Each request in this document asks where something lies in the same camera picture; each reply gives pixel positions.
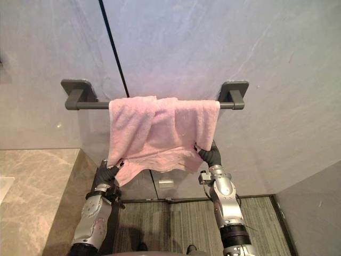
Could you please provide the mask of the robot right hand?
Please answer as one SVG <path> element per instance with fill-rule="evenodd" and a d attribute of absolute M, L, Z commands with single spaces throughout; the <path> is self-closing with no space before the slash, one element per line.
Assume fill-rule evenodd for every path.
<path fill-rule="evenodd" d="M 221 154 L 214 140 L 209 151 L 201 149 L 198 145 L 194 145 L 193 148 L 208 167 L 221 165 Z"/>

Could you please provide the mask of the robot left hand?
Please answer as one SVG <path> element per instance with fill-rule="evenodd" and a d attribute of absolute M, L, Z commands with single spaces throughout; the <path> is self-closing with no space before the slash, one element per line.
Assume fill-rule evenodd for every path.
<path fill-rule="evenodd" d="M 94 187 L 100 184 L 109 185 L 113 187 L 115 185 L 115 176 L 119 170 L 124 166 L 124 160 L 120 159 L 119 162 L 113 167 L 107 167 L 108 160 L 103 159 L 99 168 L 96 171 L 94 177 Z"/>

